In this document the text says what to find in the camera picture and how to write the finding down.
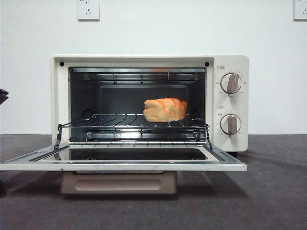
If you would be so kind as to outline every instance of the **temperature knob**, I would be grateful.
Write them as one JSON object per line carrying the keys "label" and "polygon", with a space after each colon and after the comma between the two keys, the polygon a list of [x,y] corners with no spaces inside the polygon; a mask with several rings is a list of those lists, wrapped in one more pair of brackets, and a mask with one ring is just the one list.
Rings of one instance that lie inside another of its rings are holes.
{"label": "temperature knob", "polygon": [[241,121],[236,115],[229,114],[221,119],[220,126],[224,133],[234,135],[240,130]]}
{"label": "temperature knob", "polygon": [[241,78],[237,73],[228,73],[222,77],[221,80],[222,89],[228,93],[236,93],[241,88]]}

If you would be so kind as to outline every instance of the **knob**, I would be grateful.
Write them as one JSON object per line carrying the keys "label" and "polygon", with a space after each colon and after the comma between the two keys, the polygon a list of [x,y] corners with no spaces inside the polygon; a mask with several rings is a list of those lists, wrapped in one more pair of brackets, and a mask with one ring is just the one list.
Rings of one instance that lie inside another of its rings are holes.
{"label": "knob", "polygon": [[241,88],[241,78],[237,73],[228,73],[222,77],[221,80],[222,89],[228,93],[236,93]]}
{"label": "knob", "polygon": [[236,115],[229,114],[221,119],[220,126],[224,133],[234,135],[240,130],[241,121]]}

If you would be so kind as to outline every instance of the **control panel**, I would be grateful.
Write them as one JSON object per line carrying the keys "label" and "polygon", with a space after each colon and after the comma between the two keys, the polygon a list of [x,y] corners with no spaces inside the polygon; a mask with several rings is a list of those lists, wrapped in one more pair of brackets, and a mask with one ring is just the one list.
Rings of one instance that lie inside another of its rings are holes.
{"label": "control panel", "polygon": [[214,59],[213,143],[224,151],[248,147],[248,58]]}

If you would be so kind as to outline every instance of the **oven foot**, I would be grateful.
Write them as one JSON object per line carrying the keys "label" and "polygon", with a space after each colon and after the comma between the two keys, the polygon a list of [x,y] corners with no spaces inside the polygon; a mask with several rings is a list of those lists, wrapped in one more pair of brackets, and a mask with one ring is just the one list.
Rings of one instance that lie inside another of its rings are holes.
{"label": "oven foot", "polygon": [[228,153],[229,155],[231,155],[231,156],[237,158],[236,156],[237,156],[237,153],[238,153],[238,152],[227,152],[227,153]]}
{"label": "oven foot", "polygon": [[62,194],[175,194],[176,172],[80,174],[63,172]]}

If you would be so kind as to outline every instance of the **oven cavity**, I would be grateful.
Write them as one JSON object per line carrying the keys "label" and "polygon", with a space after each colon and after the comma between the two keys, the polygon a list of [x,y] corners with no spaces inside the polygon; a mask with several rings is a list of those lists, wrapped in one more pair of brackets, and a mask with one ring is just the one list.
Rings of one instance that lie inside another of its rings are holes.
{"label": "oven cavity", "polygon": [[[209,141],[205,123],[206,68],[79,68],[70,71],[71,142]],[[153,123],[142,112],[148,99],[188,103],[179,121]]]}

